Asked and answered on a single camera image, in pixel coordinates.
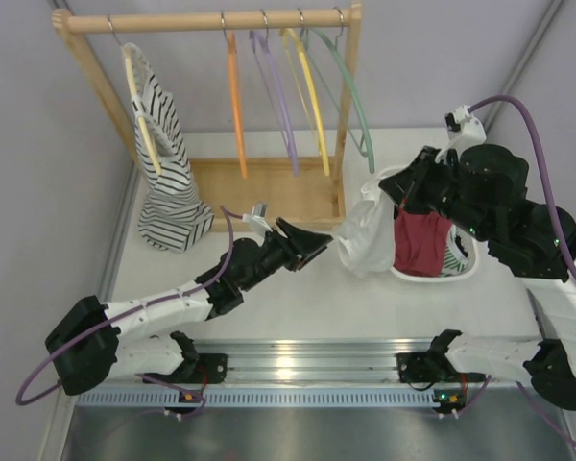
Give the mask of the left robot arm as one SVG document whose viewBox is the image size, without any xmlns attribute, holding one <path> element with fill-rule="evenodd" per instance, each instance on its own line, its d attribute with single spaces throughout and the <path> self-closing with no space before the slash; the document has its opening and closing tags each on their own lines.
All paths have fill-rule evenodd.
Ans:
<svg viewBox="0 0 576 461">
<path fill-rule="evenodd" d="M 182 325 L 229 314 L 245 292 L 280 269 L 303 269 L 333 240 L 282 218 L 261 236 L 233 239 L 216 266 L 177 288 L 126 302 L 80 299 L 45 340 L 64 393 L 77 396 L 131 375 L 189 380 L 199 355 Z"/>
</svg>

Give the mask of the orange plastic hanger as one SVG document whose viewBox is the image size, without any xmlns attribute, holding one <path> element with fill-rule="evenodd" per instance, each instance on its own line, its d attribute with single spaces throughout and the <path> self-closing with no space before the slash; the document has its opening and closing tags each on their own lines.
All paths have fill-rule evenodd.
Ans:
<svg viewBox="0 0 576 461">
<path fill-rule="evenodd" d="M 233 111 L 233 125 L 236 138 L 239 167 L 241 176 L 246 179 L 248 177 L 248 167 L 244 134 L 244 117 L 242 108 L 238 53 L 234 32 L 227 33 L 226 40 L 228 46 L 228 76 Z"/>
</svg>

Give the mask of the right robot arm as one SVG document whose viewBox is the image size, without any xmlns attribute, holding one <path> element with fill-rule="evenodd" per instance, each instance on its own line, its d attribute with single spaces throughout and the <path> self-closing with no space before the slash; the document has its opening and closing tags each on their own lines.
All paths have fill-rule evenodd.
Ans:
<svg viewBox="0 0 576 461">
<path fill-rule="evenodd" d="M 438 213 L 510 269 L 540 305 L 555 335 L 531 341 L 491 339 L 446 329 L 426 352 L 400 360 L 404 383 L 449 382 L 481 374 L 529 384 L 549 403 L 576 411 L 576 222 L 557 210 L 554 232 L 548 207 L 527 199 L 529 165 L 505 147 L 480 144 L 450 151 L 437 161 L 425 146 L 379 188 L 397 210 Z"/>
</svg>

